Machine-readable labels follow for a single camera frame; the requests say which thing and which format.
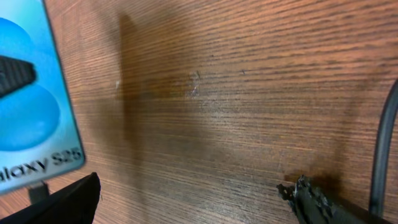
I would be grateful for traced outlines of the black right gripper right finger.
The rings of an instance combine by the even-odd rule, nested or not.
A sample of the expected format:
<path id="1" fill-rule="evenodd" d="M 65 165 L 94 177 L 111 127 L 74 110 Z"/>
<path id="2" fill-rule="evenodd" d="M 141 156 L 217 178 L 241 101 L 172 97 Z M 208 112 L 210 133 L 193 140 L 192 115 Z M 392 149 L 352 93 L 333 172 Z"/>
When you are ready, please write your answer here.
<path id="1" fill-rule="evenodd" d="M 390 224 L 301 175 L 293 185 L 276 186 L 300 224 Z"/>

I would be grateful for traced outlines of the blue-screen Galaxy smartphone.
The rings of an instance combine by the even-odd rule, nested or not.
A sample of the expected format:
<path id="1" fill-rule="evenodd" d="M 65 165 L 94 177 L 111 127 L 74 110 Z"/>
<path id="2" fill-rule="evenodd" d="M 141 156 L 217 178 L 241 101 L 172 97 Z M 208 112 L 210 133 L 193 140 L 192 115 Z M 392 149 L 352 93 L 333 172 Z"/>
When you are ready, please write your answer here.
<path id="1" fill-rule="evenodd" d="M 1 1 L 1 56 L 30 62 L 36 81 L 1 98 L 1 193 L 85 163 L 62 64 L 43 1 Z"/>

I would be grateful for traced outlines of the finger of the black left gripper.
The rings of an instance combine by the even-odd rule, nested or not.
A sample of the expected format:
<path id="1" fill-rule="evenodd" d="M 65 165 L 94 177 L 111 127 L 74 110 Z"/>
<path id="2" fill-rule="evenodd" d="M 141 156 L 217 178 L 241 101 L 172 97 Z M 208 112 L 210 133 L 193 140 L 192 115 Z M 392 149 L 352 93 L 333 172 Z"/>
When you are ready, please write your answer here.
<path id="1" fill-rule="evenodd" d="M 1 56 L 1 98 L 35 81 L 36 71 L 32 63 Z"/>

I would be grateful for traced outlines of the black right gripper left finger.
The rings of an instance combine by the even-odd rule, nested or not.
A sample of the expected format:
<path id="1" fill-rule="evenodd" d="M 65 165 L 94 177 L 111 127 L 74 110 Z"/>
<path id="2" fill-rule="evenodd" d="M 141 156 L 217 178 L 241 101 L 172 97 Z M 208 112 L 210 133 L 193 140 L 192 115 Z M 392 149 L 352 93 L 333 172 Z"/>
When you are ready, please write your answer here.
<path id="1" fill-rule="evenodd" d="M 1 224 L 92 224 L 100 192 L 96 172 L 53 194 L 40 182 L 28 188 L 31 205 L 1 219 Z"/>

